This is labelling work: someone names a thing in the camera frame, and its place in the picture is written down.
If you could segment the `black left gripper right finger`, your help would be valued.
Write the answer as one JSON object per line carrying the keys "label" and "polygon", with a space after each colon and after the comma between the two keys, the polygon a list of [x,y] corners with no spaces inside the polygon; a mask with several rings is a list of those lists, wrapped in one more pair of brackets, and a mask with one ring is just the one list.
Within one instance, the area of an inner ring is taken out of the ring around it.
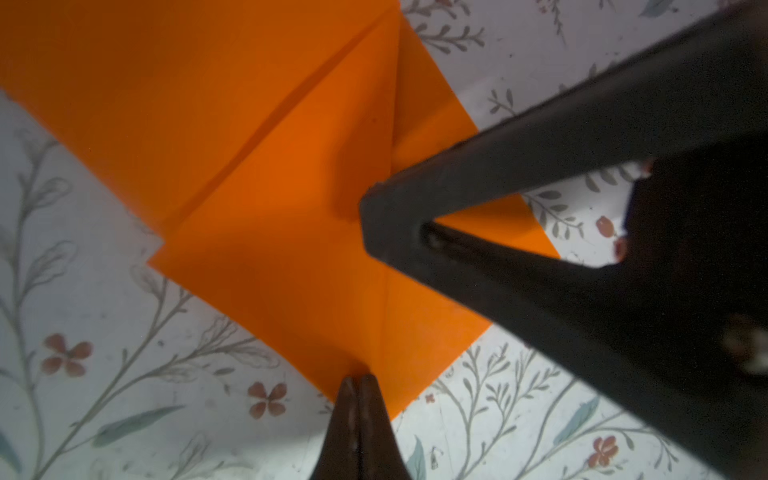
{"label": "black left gripper right finger", "polygon": [[361,479],[410,480],[376,377],[358,383],[359,467]]}

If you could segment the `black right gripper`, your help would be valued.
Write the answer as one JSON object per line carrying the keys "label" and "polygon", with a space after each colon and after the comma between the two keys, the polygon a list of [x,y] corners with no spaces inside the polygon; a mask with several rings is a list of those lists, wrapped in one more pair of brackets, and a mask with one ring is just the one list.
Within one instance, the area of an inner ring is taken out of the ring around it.
{"label": "black right gripper", "polygon": [[[630,160],[617,263],[442,226]],[[373,186],[369,255],[539,349],[725,475],[767,473],[767,5],[743,1]]]}

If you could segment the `orange square paper sheet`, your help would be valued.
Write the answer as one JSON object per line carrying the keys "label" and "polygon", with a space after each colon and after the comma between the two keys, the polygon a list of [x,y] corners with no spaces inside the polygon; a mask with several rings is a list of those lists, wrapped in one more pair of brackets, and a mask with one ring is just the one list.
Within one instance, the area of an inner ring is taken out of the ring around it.
{"label": "orange square paper sheet", "polygon": [[1,86],[325,394],[397,415],[488,327],[363,247],[366,190],[476,131],[395,1],[5,1]]}

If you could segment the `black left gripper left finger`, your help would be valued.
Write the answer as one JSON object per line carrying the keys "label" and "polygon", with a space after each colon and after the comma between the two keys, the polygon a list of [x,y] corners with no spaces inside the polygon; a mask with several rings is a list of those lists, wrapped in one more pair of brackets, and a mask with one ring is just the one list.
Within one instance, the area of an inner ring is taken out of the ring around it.
{"label": "black left gripper left finger", "polygon": [[337,392],[311,480],[351,480],[359,475],[359,411],[357,385],[346,377]]}

